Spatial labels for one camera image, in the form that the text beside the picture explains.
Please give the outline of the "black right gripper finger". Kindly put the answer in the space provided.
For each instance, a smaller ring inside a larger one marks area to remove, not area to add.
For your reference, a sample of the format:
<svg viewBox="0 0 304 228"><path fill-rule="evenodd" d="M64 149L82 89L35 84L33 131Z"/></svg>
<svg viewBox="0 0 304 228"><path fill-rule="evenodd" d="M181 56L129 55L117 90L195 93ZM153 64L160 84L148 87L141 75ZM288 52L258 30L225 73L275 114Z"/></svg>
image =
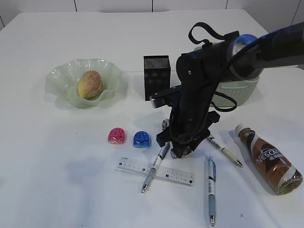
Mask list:
<svg viewBox="0 0 304 228"><path fill-rule="evenodd" d="M184 155L184 147L177 142L172 143L172 157L181 158Z"/></svg>
<svg viewBox="0 0 304 228"><path fill-rule="evenodd" d="M188 146L186 148L186 152L193 152L200 145L200 143L204 140L204 137L197 138L188 138L187 143Z"/></svg>

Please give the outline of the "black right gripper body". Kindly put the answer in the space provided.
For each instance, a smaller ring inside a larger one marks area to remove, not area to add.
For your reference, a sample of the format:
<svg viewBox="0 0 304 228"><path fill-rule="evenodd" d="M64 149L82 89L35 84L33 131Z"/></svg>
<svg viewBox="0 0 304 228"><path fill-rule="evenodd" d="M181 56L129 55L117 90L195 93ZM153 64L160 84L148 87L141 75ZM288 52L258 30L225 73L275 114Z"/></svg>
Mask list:
<svg viewBox="0 0 304 228"><path fill-rule="evenodd" d="M219 114L209 112L214 93L221 81L221 71L227 64L228 44L220 42L204 45L181 54L176 62L176 72L181 82L179 107L172 108L170 125L157 134L156 141L163 147L166 142L188 146L187 139L208 137L209 127L219 121Z"/></svg>

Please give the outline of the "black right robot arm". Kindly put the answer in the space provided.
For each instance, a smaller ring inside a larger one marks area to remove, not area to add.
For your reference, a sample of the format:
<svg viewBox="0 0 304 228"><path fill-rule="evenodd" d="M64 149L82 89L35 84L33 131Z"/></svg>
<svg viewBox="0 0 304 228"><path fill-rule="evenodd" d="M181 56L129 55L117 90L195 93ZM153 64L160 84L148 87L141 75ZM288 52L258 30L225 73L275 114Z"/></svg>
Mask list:
<svg viewBox="0 0 304 228"><path fill-rule="evenodd" d="M220 119L222 108L213 105L221 82L244 81L256 78L265 68L301 65L304 62L304 25L298 23L268 33L260 38L238 31L218 34L204 22L196 27L205 29L218 40L196 40L198 50L183 53L177 59L176 72L180 85L150 97L155 108L171 107L169 125L157 134L160 147L170 142L180 158L193 152L209 135L209 127Z"/></svg>

